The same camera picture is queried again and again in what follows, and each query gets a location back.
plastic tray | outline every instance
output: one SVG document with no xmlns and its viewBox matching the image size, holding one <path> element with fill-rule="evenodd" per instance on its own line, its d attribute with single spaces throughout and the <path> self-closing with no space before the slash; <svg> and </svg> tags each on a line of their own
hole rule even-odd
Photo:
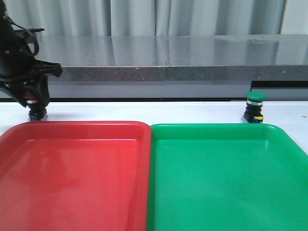
<svg viewBox="0 0 308 231">
<path fill-rule="evenodd" d="M 1 231 L 144 231 L 151 127 L 30 122 L 0 137 Z"/>
<path fill-rule="evenodd" d="M 280 128 L 152 129 L 148 231 L 308 230 L 308 157 Z"/>
</svg>

curtain fold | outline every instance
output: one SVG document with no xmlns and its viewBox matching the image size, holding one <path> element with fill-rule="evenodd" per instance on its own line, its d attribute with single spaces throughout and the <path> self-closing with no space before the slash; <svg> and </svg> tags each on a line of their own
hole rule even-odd
<svg viewBox="0 0 308 231">
<path fill-rule="evenodd" d="M 278 34 L 285 0 L 6 0 L 8 14 L 44 35 Z"/>
</svg>

green tray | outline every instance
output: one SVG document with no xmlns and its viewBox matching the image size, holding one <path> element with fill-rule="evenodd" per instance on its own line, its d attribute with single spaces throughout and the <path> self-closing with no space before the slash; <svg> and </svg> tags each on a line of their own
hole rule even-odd
<svg viewBox="0 0 308 231">
<path fill-rule="evenodd" d="M 280 128 L 152 128 L 148 231 L 308 231 L 308 156 Z"/>
</svg>

white table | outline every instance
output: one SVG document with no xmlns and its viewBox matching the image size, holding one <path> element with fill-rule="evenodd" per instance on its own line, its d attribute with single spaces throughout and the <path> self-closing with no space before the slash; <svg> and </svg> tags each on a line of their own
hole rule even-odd
<svg viewBox="0 0 308 231">
<path fill-rule="evenodd" d="M 50 103 L 49 121 L 134 120 L 159 123 L 240 123 L 245 102 Z M 0 103 L 0 135 L 27 121 L 29 109 Z M 282 128 L 308 153 L 308 102 L 265 102 L 264 123 Z"/>
</svg>

gray countertop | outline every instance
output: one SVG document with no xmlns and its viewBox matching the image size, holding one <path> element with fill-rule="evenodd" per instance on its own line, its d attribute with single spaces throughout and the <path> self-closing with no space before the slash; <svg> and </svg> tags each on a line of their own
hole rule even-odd
<svg viewBox="0 0 308 231">
<path fill-rule="evenodd" d="M 308 80 L 308 35 L 43 36 L 51 81 Z"/>
</svg>

